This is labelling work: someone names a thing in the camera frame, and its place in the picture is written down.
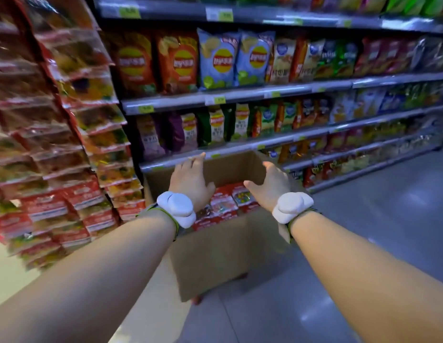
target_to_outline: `store shelf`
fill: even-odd
[[[441,144],[432,144],[432,145],[429,145],[429,146],[424,147],[422,149],[412,150],[412,151],[409,151],[406,154],[400,155],[400,156],[398,156],[398,157],[396,157],[394,159],[390,159],[388,161],[380,162],[380,163],[375,164],[373,166],[366,167],[366,168],[364,168],[362,170],[351,172],[351,173],[348,173],[346,175],[339,176],[339,177],[336,177],[336,178],[328,180],[328,181],[324,181],[322,183],[314,185],[313,187],[310,187],[308,190],[311,193],[315,193],[315,192],[318,192],[318,191],[321,191],[321,190],[325,190],[325,189],[328,189],[329,187],[333,187],[334,185],[337,185],[337,184],[340,184],[340,183],[344,183],[344,182],[347,182],[347,181],[349,181],[351,179],[355,179],[355,178],[361,177],[361,176],[363,176],[363,175],[365,175],[367,173],[380,170],[380,169],[382,169],[384,167],[387,167],[387,166],[390,166],[390,165],[394,165],[394,164],[396,164],[396,163],[398,163],[400,161],[408,160],[408,159],[411,159],[411,158],[413,158],[415,156],[419,156],[419,155],[422,155],[422,154],[425,154],[425,153],[429,153],[430,151],[435,150],[435,149],[437,149],[439,147],[441,147]]]
[[[443,33],[443,24],[427,18],[391,18],[301,12],[285,7],[206,5],[179,0],[96,0],[104,18],[230,21],[247,24],[388,29]]]
[[[285,86],[261,86],[211,92],[197,92],[177,96],[155,96],[136,100],[124,100],[122,105],[127,115],[139,115],[151,111],[168,111],[214,105],[217,98],[225,103],[270,99],[271,97],[297,96],[310,93],[343,91],[351,88],[390,86],[413,82],[443,80],[443,72],[426,74],[398,74],[385,77],[368,77],[349,80],[328,80]]]
[[[443,105],[442,106],[433,106],[430,108],[416,109],[416,110],[406,111],[406,112],[397,112],[397,113],[392,113],[392,114],[386,114],[383,116],[376,116],[373,118],[356,120],[353,122],[339,124],[339,125],[325,125],[325,126],[313,127],[313,128],[304,129],[304,130],[297,130],[294,132],[279,133],[273,137],[268,137],[268,138],[250,138],[244,142],[241,142],[241,141],[229,142],[229,143],[220,145],[218,147],[207,148],[207,149],[201,148],[201,149],[198,149],[198,150],[195,150],[192,152],[176,154],[176,155],[172,155],[170,157],[166,157],[164,159],[159,159],[156,161],[145,163],[140,166],[140,169],[142,172],[145,173],[145,172],[160,170],[160,169],[163,169],[166,167],[172,167],[178,163],[181,163],[182,161],[184,161],[185,159],[187,159],[189,157],[199,155],[202,151],[206,152],[207,159],[216,158],[219,156],[241,153],[241,152],[248,151],[248,150],[258,150],[258,149],[269,148],[274,145],[297,142],[300,140],[304,140],[306,138],[312,138],[315,136],[324,135],[326,133],[335,132],[335,130],[337,132],[337,131],[346,130],[346,129],[349,129],[352,127],[370,125],[373,123],[379,123],[379,122],[385,122],[385,121],[391,121],[391,120],[398,120],[398,119],[406,118],[409,116],[428,114],[428,113],[436,112],[436,111],[443,111]],[[405,136],[404,139],[413,138],[416,136],[417,136],[417,134],[411,135],[411,136]],[[386,144],[387,142],[391,143],[391,142],[397,142],[397,141],[398,141],[398,139],[389,140],[389,141],[383,142],[383,144]],[[381,145],[381,143],[379,142],[379,143],[376,143],[375,145],[369,145],[367,147],[376,148],[380,145]],[[361,151],[361,150],[355,149],[355,150],[350,151],[350,153],[356,152],[356,151]],[[312,163],[313,163],[312,160],[309,160],[308,162],[309,163],[307,165],[306,165],[307,161],[293,163],[293,164],[287,165],[285,167],[285,169],[291,170],[291,169],[307,167],[309,165],[312,165]]]

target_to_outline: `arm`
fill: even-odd
[[[204,155],[176,166],[169,190],[198,210],[214,192]],[[0,343],[107,342],[144,290],[176,233],[160,210],[68,256],[0,306]]]
[[[266,162],[261,186],[245,182],[272,211],[290,191],[285,173]],[[443,342],[443,283],[315,212],[291,222],[310,266],[364,342]]]

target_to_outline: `gray floor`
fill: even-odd
[[[315,195],[330,219],[443,282],[443,150]],[[179,343],[357,342],[294,248],[192,306]]]

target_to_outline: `cardboard box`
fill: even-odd
[[[255,151],[207,160],[204,178],[216,187],[244,180],[262,184],[266,176],[264,160],[265,156]],[[172,172],[163,169],[144,174],[147,202],[155,202],[168,190]],[[291,177],[290,181],[298,185]],[[169,253],[182,302],[264,264],[289,247],[270,212],[260,207],[238,213],[230,220],[184,234],[172,244]]]

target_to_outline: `hand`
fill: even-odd
[[[244,185],[261,207],[272,212],[280,196],[291,191],[291,184],[288,175],[279,170],[272,162],[264,161],[263,165],[266,167],[266,178],[263,185],[256,185],[251,181],[245,181]]]
[[[202,172],[205,153],[194,159],[188,159],[175,166],[172,173],[169,191],[179,192],[189,197],[195,212],[200,211],[209,203],[215,193],[215,184],[205,186]]]

